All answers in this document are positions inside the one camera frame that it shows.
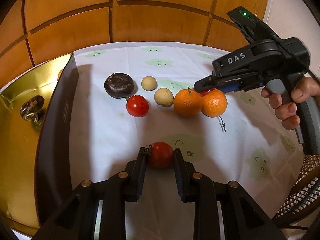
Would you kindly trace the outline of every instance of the tomato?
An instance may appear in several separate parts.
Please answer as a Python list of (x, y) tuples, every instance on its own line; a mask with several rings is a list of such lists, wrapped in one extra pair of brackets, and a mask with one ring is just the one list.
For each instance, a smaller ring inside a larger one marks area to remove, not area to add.
[(126, 108), (132, 116), (142, 117), (149, 111), (149, 104), (143, 96), (133, 96), (128, 99)]
[(215, 90), (216, 88), (210, 88), (208, 90), (202, 91), (199, 94), (204, 97), (206, 94), (209, 94), (211, 91)]
[(152, 144), (151, 157), (148, 159), (150, 167), (162, 169), (168, 167), (173, 162), (173, 149), (165, 142), (155, 142)]

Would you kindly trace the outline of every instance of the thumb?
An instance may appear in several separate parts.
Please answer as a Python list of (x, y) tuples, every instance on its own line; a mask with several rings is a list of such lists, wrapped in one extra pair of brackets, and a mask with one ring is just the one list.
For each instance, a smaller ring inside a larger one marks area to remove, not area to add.
[(291, 92), (296, 103), (302, 103), (311, 96), (320, 96), (320, 86), (312, 77), (303, 77)]

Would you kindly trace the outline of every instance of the orange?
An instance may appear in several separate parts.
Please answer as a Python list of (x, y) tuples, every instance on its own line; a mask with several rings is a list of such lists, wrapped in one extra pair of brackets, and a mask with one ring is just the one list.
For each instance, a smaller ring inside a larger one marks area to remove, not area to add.
[(61, 74), (62, 74), (62, 71), (63, 71), (63, 69), (60, 70), (59, 73), (58, 73), (58, 81), (59, 81), (59, 78), (60, 78), (60, 76), (61, 76)]
[(202, 113), (208, 117), (218, 117), (227, 109), (227, 98), (220, 90), (213, 90), (202, 99)]
[(202, 109), (202, 97), (190, 87), (180, 90), (174, 97), (173, 108), (183, 117), (195, 116)]

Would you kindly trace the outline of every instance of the white tablecloth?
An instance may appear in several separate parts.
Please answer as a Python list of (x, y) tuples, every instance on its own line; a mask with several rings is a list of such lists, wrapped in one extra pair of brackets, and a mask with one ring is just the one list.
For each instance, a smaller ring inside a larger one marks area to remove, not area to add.
[[(182, 118), (173, 107), (157, 105), (155, 91), (141, 87), (142, 78), (150, 75), (158, 88), (169, 88), (175, 95), (209, 75), (212, 60), (226, 53), (176, 42), (121, 42), (76, 51), (80, 78), (70, 127), (73, 187), (84, 179), (108, 179), (124, 170), (140, 147), (165, 141), (179, 147), (196, 171), (212, 180), (238, 181), (273, 217), (296, 181), (303, 153), (295, 133), (282, 128), (259, 90), (226, 95), (223, 132), (218, 118), (202, 113)], [(137, 94), (150, 106), (145, 117), (130, 116), (124, 99), (105, 92), (104, 81), (115, 72), (127, 73), (137, 83)], [(141, 200), (125, 207), (127, 239), (192, 239), (194, 204), (180, 201), (173, 168), (148, 168)]]

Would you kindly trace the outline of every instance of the tan round fruit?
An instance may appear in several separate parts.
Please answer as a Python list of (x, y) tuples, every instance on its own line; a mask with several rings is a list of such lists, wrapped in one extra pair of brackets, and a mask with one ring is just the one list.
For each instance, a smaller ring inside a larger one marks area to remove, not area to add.
[(60, 70), (59, 73), (58, 73), (58, 81), (59, 81), (59, 78), (60, 78), (60, 76), (61, 76), (61, 74), (62, 74), (62, 71), (63, 71), (63, 69)]
[(173, 94), (167, 88), (159, 88), (155, 92), (155, 101), (160, 106), (170, 107), (173, 104)]
[(157, 81), (154, 77), (146, 76), (141, 81), (141, 86), (146, 91), (152, 91), (157, 88)]

